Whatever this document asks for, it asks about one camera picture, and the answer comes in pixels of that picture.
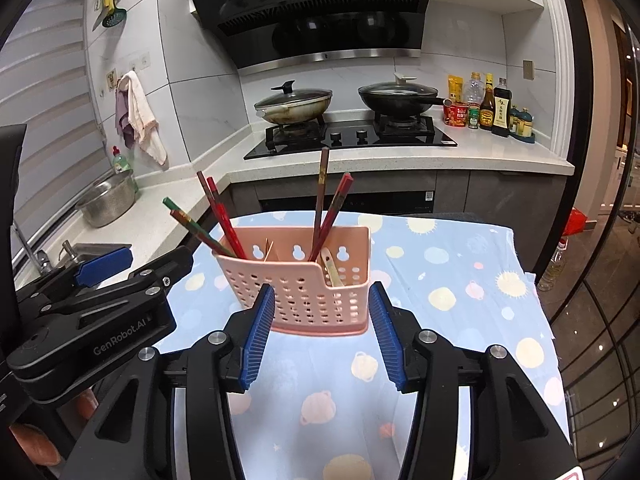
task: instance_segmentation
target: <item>black stovetop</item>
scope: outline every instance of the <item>black stovetop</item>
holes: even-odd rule
[[[393,127],[383,121],[340,121],[336,123],[305,123],[302,128],[280,130],[279,126],[267,128],[266,140],[244,156],[244,159],[262,156],[305,153],[341,148],[366,148],[375,146],[457,146],[443,131],[433,126],[430,117],[420,117],[413,127]]]

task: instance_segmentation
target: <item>polka dot tablecloth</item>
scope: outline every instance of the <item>polka dot tablecloth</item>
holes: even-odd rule
[[[262,213],[241,226],[313,225],[313,212]],[[340,213],[336,225],[371,232],[370,278],[395,306],[454,345],[509,349],[568,435],[553,336],[522,271],[510,229],[486,224]],[[212,234],[222,237],[216,227]],[[177,329],[156,345],[188,348],[222,329],[240,310],[209,250],[169,293]],[[415,394],[402,396],[386,376],[369,322],[360,336],[308,337],[271,332],[260,373],[229,406],[247,480],[395,480],[404,457]],[[454,480],[466,478],[470,409],[460,388]],[[178,433],[184,418],[177,420]]]

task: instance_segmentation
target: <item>screw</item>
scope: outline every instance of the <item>screw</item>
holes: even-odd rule
[[[149,361],[154,355],[156,355],[156,349],[152,346],[147,346],[138,352],[138,359],[141,361]]]
[[[491,355],[496,359],[504,359],[505,357],[507,357],[507,351],[504,346],[493,345],[491,348],[489,348],[489,352],[491,352]]]
[[[422,330],[418,334],[418,339],[423,343],[435,343],[436,339],[438,339],[438,334],[431,330]]]
[[[212,345],[221,345],[226,341],[226,334],[220,330],[216,330],[215,332],[211,332],[209,337],[207,337],[207,341],[209,341]]]

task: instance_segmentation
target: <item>range hood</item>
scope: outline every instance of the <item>range hood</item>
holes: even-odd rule
[[[420,56],[429,0],[193,0],[241,75],[327,59]]]

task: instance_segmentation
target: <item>white towel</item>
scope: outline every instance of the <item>white towel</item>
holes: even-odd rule
[[[146,101],[138,75],[133,70],[127,72],[120,79],[118,88],[126,90],[129,95],[129,123],[133,127],[136,142],[143,152],[162,166],[166,161],[166,150],[158,135],[158,121]]]

